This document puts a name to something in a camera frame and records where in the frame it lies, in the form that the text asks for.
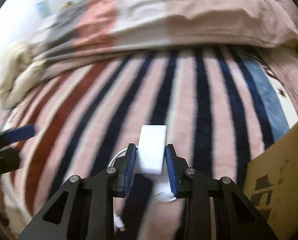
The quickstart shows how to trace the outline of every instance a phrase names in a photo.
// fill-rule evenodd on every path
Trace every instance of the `striped bed sheet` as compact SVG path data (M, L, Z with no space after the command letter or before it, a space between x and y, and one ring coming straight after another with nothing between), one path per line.
M143 50L51 79L4 114L2 130L37 130L13 145L21 169L2 176L5 193L29 221L71 175L96 175L137 144L144 124L167 125L167 143L189 166L243 188L247 163L298 121L284 86L258 59L234 46ZM114 200L127 228L117 239L173 238L183 202L159 203L153 187L137 174L128 198Z

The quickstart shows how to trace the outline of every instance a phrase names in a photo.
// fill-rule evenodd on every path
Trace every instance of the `metal screw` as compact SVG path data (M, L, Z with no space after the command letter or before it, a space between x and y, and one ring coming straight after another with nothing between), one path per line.
M76 182L78 180L79 180L79 177L77 175L73 175L73 176L70 177L71 182Z
M107 168L107 172L108 173L115 173L116 172L116 168L115 167L109 167L109 168Z
M225 184L229 184L229 183L231 183L231 179L229 177L223 177L222 182Z
M196 171L193 169L193 168L187 168L186 169L186 173L189 174L189 175L192 175L194 174Z

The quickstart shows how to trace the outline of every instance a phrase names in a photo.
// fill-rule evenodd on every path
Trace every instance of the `blue rubber pad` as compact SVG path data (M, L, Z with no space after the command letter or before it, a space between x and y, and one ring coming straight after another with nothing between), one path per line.
M168 170L171 192L173 193L174 197L177 197L177 194L178 194L177 181L178 181L178 179L177 179L177 174L175 171L171 151L168 146L165 147L165 163L166 163L167 170Z
M34 125L27 124L23 127L11 130L6 133L5 140L9 143L27 140L35 135Z
M125 193L125 195L128 195L131 189L132 177L133 177L133 172L134 172L135 163L136 163L136 156L137 156L137 147L134 145L132 147L129 163L125 174L125 186L123 189L123 192Z

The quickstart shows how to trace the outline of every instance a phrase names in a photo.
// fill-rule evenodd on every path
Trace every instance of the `brown star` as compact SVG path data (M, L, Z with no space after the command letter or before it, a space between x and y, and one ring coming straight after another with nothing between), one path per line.
M280 95L286 98L286 95L285 95L284 91L282 89L279 89L279 88L278 88L278 90L279 90Z

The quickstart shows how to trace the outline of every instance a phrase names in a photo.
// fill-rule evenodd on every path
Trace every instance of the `triangular cutout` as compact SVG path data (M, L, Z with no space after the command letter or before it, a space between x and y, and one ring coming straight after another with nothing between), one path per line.
M235 194L232 193L233 203L236 208L239 223L254 223L255 217L250 210L244 205L242 200Z
M69 192L65 191L61 194L61 196L57 199L57 201L51 206L51 208L46 212L43 216L43 220L47 222L51 222L54 224L60 224L62 214L65 210L65 205L67 202Z

